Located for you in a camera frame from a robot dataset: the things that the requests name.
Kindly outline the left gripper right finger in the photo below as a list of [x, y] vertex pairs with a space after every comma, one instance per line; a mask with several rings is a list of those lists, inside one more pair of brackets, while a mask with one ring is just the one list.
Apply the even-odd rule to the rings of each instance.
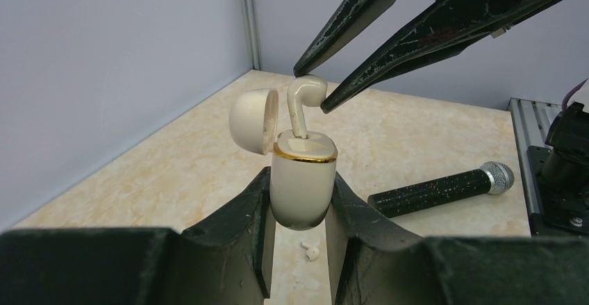
[[335, 177], [325, 217], [333, 304], [587, 304], [588, 241], [419, 236]]

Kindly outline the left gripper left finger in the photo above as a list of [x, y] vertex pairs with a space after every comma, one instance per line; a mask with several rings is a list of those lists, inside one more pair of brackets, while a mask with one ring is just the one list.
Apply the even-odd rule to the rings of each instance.
[[262, 304], [272, 284], [270, 169], [177, 232], [13, 229], [1, 235], [2, 304]]

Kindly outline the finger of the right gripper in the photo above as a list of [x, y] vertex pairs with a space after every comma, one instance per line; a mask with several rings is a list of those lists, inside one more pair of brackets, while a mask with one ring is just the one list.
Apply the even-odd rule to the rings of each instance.
[[293, 74], [303, 76], [333, 57], [396, 0], [342, 0], [307, 50], [293, 67]]
[[561, 0], [437, 0], [399, 29], [322, 103], [330, 113], [380, 81], [455, 56]]

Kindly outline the white earbud charging case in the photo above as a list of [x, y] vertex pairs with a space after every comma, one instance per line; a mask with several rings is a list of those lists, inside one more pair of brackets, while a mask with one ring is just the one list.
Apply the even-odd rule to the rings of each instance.
[[329, 136], [309, 131], [277, 131], [279, 94], [263, 88], [239, 96], [229, 113], [233, 141], [253, 154], [272, 154], [269, 196], [272, 213], [282, 226], [305, 231], [328, 211], [335, 181], [337, 147]]

